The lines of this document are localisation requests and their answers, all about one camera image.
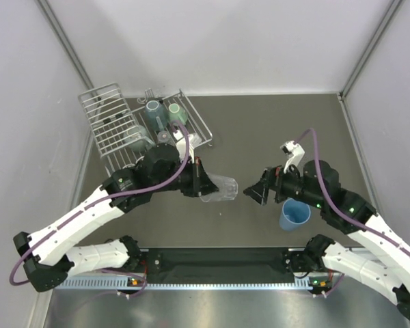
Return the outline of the clear glass tumbler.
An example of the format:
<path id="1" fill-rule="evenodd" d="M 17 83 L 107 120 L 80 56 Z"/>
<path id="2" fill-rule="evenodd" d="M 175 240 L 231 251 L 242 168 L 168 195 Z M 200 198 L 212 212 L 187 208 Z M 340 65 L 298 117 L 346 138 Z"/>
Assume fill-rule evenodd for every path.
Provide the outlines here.
<path id="1" fill-rule="evenodd" d="M 200 197 L 203 202 L 222 202 L 232 201 L 238 195 L 238 183 L 235 179 L 220 176 L 216 174 L 209 174 L 210 180 L 218 187 L 217 192 L 213 192 L 209 195 L 202 195 Z"/>

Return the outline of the clear wine glass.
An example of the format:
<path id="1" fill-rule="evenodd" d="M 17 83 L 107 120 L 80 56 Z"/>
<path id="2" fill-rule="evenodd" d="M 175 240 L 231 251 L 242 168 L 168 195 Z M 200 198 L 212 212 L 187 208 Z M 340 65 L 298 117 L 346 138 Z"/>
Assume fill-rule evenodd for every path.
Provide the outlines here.
<path id="1" fill-rule="evenodd" d="M 168 144 L 175 146 L 176 142 L 174 141 L 172 135 L 168 131 L 160 131 L 157 134 L 157 141 L 159 144 Z"/>

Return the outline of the green teal mug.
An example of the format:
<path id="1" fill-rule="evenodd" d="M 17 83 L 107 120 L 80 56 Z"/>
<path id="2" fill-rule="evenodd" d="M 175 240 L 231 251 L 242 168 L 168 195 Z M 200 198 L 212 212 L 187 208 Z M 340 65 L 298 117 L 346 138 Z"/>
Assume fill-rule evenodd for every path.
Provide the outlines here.
<path id="1" fill-rule="evenodd" d="M 188 113 L 184 107 L 180 106 L 177 103 L 172 103 L 169 105 L 168 111 L 169 111 L 169 121 L 171 123 L 175 121 L 179 121 L 184 126 L 186 125 L 188 121 Z"/>

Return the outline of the blue-grey ceramic mug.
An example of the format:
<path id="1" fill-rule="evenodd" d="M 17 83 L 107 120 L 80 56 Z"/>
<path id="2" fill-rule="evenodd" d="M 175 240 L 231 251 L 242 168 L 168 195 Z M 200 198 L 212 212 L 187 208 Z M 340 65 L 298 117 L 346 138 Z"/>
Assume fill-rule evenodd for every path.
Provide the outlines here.
<path id="1" fill-rule="evenodd" d="M 152 130 L 160 132 L 166 129 L 168 120 L 165 114 L 165 109 L 159 101 L 148 101 L 145 106 L 145 113 Z"/>

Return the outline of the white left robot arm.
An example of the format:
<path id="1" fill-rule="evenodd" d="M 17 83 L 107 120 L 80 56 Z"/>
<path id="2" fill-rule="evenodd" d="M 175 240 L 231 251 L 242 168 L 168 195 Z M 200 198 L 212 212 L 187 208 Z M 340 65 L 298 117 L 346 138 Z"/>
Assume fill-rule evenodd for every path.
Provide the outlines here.
<path id="1" fill-rule="evenodd" d="M 158 192 L 179 191 L 200 197 L 219 191 L 198 156 L 180 156 L 175 146 L 160 143 L 149 149 L 132 167 L 112 173 L 76 208 L 37 232 L 20 232 L 14 245 L 37 292 L 54 289 L 68 278 L 111 269 L 133 272 L 142 262 L 137 241 L 130 236 L 104 244 L 79 243 L 106 223 L 147 204 Z"/>

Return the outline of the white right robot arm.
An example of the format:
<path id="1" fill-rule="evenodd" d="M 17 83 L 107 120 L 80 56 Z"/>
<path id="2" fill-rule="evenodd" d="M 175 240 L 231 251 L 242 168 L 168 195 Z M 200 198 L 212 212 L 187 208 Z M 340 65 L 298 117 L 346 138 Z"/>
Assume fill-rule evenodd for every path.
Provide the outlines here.
<path id="1" fill-rule="evenodd" d="M 343 188 L 339 173 L 325 161 L 266 168 L 260 180 L 243 193 L 265 205 L 294 199 L 317 208 L 327 225 L 341 231 L 377 257 L 373 263 L 321 234 L 305 247 L 305 263 L 313 271 L 338 271 L 370 287 L 392 302 L 410 321 L 410 245 L 391 229 L 377 209 L 361 195 Z"/>

